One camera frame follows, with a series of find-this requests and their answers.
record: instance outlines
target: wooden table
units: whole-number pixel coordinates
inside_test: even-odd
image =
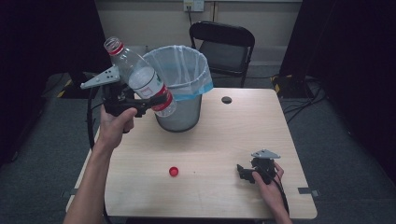
[[[233,101],[226,105],[223,96]],[[107,212],[121,217],[271,218],[257,185],[236,171],[236,164],[250,168],[250,154],[263,148],[281,156],[276,161],[285,170],[282,184],[290,217],[314,218],[311,194],[298,191],[308,186],[276,93],[264,89],[213,89],[203,95],[199,122],[184,133],[163,130],[151,110],[135,119],[111,159]],[[172,166],[179,170],[176,177],[169,175]]]

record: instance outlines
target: black folding chair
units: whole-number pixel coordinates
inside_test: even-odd
[[[195,39],[203,40],[198,49],[207,58],[210,72],[241,77],[244,87],[250,57],[254,49],[254,35],[244,27],[213,21],[198,21],[190,27],[192,48]]]

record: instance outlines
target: clear plastic bottle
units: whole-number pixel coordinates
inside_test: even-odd
[[[105,49],[111,56],[111,62],[119,68],[121,79],[142,99],[154,95],[166,94],[164,104],[151,109],[159,117],[168,117],[176,110],[177,104],[172,93],[166,88],[157,72],[140,55],[123,46],[112,36],[105,42]]]

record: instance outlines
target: gray trash can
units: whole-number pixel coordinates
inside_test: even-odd
[[[177,102],[172,115],[156,116],[160,126],[173,133],[193,128],[200,117],[202,94],[213,89],[204,54],[185,46],[168,46],[143,57],[157,71]]]

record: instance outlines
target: electrical outlet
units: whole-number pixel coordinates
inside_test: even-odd
[[[189,11],[204,11],[205,0],[183,0],[183,10]]]

